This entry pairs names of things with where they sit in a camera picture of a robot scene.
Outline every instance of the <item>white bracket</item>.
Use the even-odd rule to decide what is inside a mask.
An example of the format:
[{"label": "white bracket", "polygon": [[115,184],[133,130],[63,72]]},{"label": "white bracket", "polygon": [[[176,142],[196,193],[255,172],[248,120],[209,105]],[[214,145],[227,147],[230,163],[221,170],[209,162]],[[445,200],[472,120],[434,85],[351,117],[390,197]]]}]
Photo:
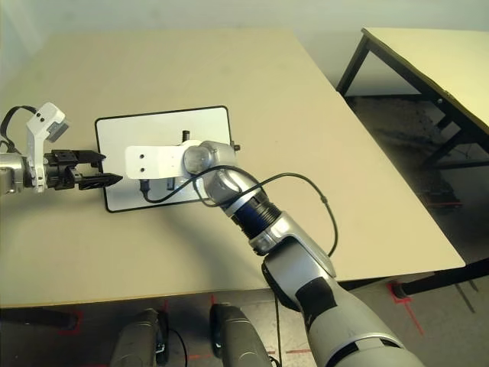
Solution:
[{"label": "white bracket", "polygon": [[55,142],[67,129],[64,113],[49,102],[28,121],[28,164],[37,193],[46,188],[44,140]]}]

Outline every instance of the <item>red tape mark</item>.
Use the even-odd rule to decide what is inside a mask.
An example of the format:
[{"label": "red tape mark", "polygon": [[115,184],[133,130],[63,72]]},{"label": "red tape mark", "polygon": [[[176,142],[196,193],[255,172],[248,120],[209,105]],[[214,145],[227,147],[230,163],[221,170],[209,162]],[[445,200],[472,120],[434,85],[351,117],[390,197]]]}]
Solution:
[{"label": "red tape mark", "polygon": [[79,334],[79,326],[83,320],[83,312],[75,310],[72,312],[76,315],[76,325],[72,330],[58,330],[58,335],[78,335]]},{"label": "red tape mark", "polygon": [[393,291],[393,286],[398,285],[399,283],[387,283],[387,289],[389,290],[390,296],[392,296],[392,300],[394,301],[395,304],[406,304],[413,299],[411,297],[406,297],[406,298],[398,298]]},{"label": "red tape mark", "polygon": [[311,353],[311,349],[295,349],[287,350],[285,354],[299,354],[299,353]]},{"label": "red tape mark", "polygon": [[414,312],[413,312],[413,310],[411,310],[410,305],[406,302],[404,304],[404,307],[406,308],[407,313],[411,316],[411,320],[413,320],[414,325],[416,325],[416,328],[418,329],[419,333],[421,335],[425,335],[425,331],[421,327],[421,324],[419,323],[419,321],[416,319],[416,316],[414,316]]},{"label": "red tape mark", "polygon": [[211,357],[212,357],[212,354],[190,354],[189,360],[211,358]]},{"label": "red tape mark", "polygon": [[414,326],[418,329],[419,334],[421,334],[422,336],[425,335],[425,332],[424,332],[423,328],[421,327],[421,324],[419,323],[418,319],[416,319],[416,315],[414,314],[413,309],[409,305],[409,302],[411,302],[413,299],[411,297],[398,298],[392,290],[393,286],[396,284],[398,284],[398,283],[387,283],[386,284],[387,289],[389,290],[390,296],[392,296],[392,300],[394,301],[395,304],[403,304],[404,305],[404,307],[406,308],[407,314],[410,315],[410,318],[413,321]]}]

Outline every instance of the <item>wall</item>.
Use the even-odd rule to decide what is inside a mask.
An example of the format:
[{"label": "wall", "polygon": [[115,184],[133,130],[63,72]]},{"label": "wall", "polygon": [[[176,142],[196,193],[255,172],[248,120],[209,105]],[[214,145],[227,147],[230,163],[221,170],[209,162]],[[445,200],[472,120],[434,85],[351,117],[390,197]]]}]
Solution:
[{"label": "wall", "polygon": [[0,2],[0,88],[2,88],[47,39],[40,31],[33,8],[24,0]]},{"label": "wall", "polygon": [[[489,31],[487,0],[17,0],[53,32],[138,28],[292,28],[335,85],[366,26]],[[369,57],[353,94],[413,90]]]}]

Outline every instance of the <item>silver robot arm segment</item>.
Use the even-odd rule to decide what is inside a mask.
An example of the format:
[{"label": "silver robot arm segment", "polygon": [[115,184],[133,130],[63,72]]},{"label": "silver robot arm segment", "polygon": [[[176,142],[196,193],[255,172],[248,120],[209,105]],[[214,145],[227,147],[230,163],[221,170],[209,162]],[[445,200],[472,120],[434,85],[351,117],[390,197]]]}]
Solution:
[{"label": "silver robot arm segment", "polygon": [[[212,141],[188,148],[183,161],[192,174],[236,165],[234,149]],[[340,287],[327,254],[261,188],[228,202],[256,182],[226,169],[203,180],[209,198],[227,202],[221,209],[264,256],[264,277],[282,305],[302,313],[318,366],[423,366],[368,306]]]}]

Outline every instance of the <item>black table leg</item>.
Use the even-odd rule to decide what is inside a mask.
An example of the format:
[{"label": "black table leg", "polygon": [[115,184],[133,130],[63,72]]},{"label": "black table leg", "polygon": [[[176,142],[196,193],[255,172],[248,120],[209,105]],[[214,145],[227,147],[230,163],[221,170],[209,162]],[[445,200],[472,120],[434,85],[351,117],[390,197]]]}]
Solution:
[{"label": "black table leg", "polygon": [[368,54],[367,44],[368,44],[368,39],[365,36],[363,36],[360,40],[360,43],[357,46],[357,49],[355,50],[355,53],[353,54],[353,57],[350,60],[350,63],[348,64],[345,72],[343,73],[341,80],[336,86],[336,90],[342,96],[345,96],[346,92],[348,91],[348,88],[350,88],[351,82],[357,75],[358,70],[360,69],[361,65],[365,60],[365,57]]},{"label": "black table leg", "polygon": [[446,128],[448,125],[450,125],[450,122],[452,122],[452,119],[449,118],[447,115],[443,116],[443,118],[436,124],[436,127],[441,131],[444,128]]},{"label": "black table leg", "polygon": [[435,153],[431,154],[422,164],[422,167],[429,168],[437,161],[445,157],[453,148],[462,144],[465,141],[465,133],[461,130],[453,135],[444,145],[442,145]]},{"label": "black table leg", "polygon": [[38,307],[4,308],[0,310],[0,320],[25,325],[51,326],[62,330],[73,330],[78,323],[78,317],[72,313]]},{"label": "black table leg", "polygon": [[452,284],[462,283],[489,275],[489,258],[469,264],[463,268],[437,271],[431,277],[399,283],[392,287],[392,291],[398,298],[406,298],[411,294],[431,291]]}]

